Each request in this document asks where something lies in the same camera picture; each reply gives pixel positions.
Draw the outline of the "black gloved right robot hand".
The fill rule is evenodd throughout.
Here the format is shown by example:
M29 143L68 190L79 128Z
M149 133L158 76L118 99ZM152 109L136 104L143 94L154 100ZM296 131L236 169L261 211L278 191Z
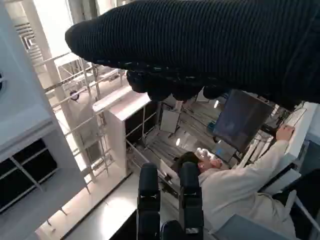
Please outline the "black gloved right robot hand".
M287 108L320 101L317 0L136 0L74 24L65 41L156 101L233 89Z

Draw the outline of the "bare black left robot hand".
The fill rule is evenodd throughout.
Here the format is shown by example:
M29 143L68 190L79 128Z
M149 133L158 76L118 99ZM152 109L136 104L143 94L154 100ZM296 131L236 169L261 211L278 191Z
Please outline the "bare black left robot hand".
M179 218L160 224L161 192L158 169L145 163L140 169L136 238L138 240L202 240L204 238L204 212L199 170L186 162L179 170Z

